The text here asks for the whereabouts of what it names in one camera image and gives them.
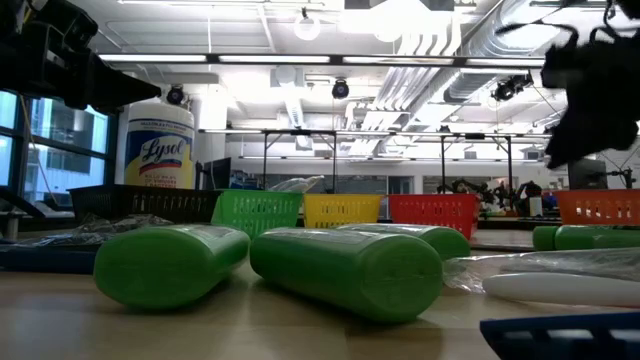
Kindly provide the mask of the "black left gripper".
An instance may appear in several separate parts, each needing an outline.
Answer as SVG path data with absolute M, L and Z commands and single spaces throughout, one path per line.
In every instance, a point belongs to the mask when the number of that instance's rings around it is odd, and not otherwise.
M 115 70 L 91 51 L 28 48 L 0 42 L 0 90 L 62 99 L 68 106 L 119 108 L 156 98 L 161 89 Z

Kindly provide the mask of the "green travel shampoo bottle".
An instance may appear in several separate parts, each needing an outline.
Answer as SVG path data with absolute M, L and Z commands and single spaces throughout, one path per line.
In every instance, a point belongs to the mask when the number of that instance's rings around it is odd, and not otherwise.
M 443 286 L 438 253 L 410 235 L 276 228 L 251 241 L 249 258 L 266 282 L 379 323 L 414 320 Z
M 94 280 L 104 295 L 128 307 L 176 309 L 226 280 L 245 261 L 249 245 L 249 235 L 232 227 L 144 227 L 121 233 L 99 248 Z
M 449 227 L 392 223 L 359 223 L 336 226 L 336 229 L 414 236 L 433 247 L 442 260 L 469 257 L 471 254 L 470 244 L 464 235 Z
M 532 232 L 536 251 L 640 247 L 640 226 L 538 226 Z

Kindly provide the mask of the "black item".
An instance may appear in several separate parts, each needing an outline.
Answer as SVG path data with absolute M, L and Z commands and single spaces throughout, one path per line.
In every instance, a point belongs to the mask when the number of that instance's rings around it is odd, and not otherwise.
M 11 242 L 20 247 L 53 248 L 55 250 L 95 249 L 116 235 L 148 226 L 172 225 L 173 222 L 152 214 L 132 214 L 108 220 L 90 214 L 81 224 L 62 233 L 47 233 Z

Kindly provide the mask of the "Lysol wipes canister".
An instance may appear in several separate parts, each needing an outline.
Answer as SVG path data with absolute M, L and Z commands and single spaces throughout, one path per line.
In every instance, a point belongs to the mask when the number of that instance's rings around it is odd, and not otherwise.
M 194 116 L 163 103 L 129 109 L 124 184 L 171 189 L 194 185 Z

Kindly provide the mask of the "orange plastic basket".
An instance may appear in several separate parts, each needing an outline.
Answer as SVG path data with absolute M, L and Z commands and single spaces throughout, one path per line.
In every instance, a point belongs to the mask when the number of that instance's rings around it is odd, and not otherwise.
M 640 225 L 640 189 L 555 193 L 565 225 Z

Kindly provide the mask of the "black plastic basket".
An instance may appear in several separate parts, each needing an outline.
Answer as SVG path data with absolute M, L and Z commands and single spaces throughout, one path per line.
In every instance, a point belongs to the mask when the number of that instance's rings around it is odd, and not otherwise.
M 154 215 L 173 223 L 209 223 L 220 191 L 133 185 L 99 185 L 69 190 L 77 220 Z

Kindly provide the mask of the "black background robot arms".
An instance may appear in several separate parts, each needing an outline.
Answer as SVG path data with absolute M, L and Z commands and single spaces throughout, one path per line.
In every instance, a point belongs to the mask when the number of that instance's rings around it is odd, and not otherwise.
M 542 187 L 533 181 L 521 184 L 516 191 L 508 190 L 503 182 L 490 188 L 487 182 L 474 184 L 464 178 L 451 183 L 439 184 L 437 194 L 475 194 L 480 200 L 480 212 L 484 214 L 506 214 L 512 211 L 517 216 L 531 216 L 531 201 L 540 200 L 542 214 L 553 213 L 557 201 L 553 196 L 545 196 Z

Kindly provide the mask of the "red toothbrush in clear wrap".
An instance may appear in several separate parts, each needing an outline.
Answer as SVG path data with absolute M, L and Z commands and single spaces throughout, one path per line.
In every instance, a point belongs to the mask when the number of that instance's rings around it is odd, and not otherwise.
M 499 272 L 504 260 L 521 254 L 447 260 L 444 282 L 450 288 L 512 301 L 640 308 L 640 282 L 563 273 Z

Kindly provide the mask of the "red plastic basket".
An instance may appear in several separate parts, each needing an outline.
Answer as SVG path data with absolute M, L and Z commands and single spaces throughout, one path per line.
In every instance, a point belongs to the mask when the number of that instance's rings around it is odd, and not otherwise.
M 480 201 L 474 194 L 397 194 L 388 199 L 394 223 L 449 227 L 467 240 L 477 230 Z

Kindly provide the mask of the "green plastic basket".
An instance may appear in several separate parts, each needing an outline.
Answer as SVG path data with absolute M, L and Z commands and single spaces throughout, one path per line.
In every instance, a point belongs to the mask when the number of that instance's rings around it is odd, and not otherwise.
M 302 193 L 225 189 L 216 201 L 211 223 L 255 238 L 270 229 L 294 227 L 302 201 Z

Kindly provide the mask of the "white round ceiling lamp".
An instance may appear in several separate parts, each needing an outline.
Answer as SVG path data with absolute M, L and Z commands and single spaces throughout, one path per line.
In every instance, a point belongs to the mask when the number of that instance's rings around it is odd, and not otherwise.
M 315 40 L 321 32 L 321 22 L 316 17 L 299 14 L 293 26 L 294 35 L 304 41 Z

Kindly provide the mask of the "yellow plastic basket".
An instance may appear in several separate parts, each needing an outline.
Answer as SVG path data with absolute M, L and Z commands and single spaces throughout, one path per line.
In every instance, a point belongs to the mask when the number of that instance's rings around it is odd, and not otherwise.
M 306 194 L 304 224 L 307 228 L 330 228 L 375 223 L 383 198 L 374 194 Z

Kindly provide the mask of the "frame beam with light strips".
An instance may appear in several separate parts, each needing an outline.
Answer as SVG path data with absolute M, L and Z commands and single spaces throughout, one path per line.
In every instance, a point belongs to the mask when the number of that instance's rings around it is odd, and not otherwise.
M 320 65 L 369 67 L 436 67 L 475 69 L 541 69 L 542 57 L 463 57 L 387 55 L 292 55 L 292 54 L 102 54 L 113 64 L 207 64 L 207 65 Z

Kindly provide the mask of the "black background rig frame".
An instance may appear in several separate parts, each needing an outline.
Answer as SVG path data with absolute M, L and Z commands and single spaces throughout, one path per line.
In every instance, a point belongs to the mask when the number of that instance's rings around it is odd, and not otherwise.
M 499 135 L 499 134 L 484 134 L 484 133 L 452 133 L 450 135 L 441 135 L 440 137 L 440 161 L 441 161 L 441 193 L 446 193 L 446 164 L 445 154 L 450 146 L 445 145 L 445 141 L 448 137 L 452 137 L 454 142 L 460 139 L 464 140 L 492 140 L 499 149 L 502 149 L 507 154 L 507 167 L 508 167 L 508 192 L 514 191 L 513 185 L 513 157 L 512 157 L 512 136 L 511 135 Z M 506 143 L 504 146 L 499 140 L 503 139 Z
M 262 155 L 262 182 L 266 185 L 267 156 L 268 149 L 275 144 L 283 135 L 320 137 L 332 150 L 332 193 L 338 192 L 337 154 L 338 135 L 336 130 L 314 130 L 314 129 L 263 129 L 264 135 L 263 155 Z

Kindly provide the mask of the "silver ceiling air duct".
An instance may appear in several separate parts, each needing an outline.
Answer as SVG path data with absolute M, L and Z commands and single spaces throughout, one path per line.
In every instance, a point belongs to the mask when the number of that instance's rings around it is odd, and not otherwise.
M 530 23 L 552 12 L 550 7 L 532 6 L 541 0 L 501 0 L 501 3 L 472 36 L 463 42 L 459 54 L 469 57 L 523 57 L 551 41 L 559 31 L 539 25 L 527 26 L 503 35 L 495 32 L 506 25 Z M 440 72 L 446 80 L 443 100 L 461 104 L 469 100 L 479 89 L 491 82 L 497 74 L 481 69 L 479 73 L 445 69 Z

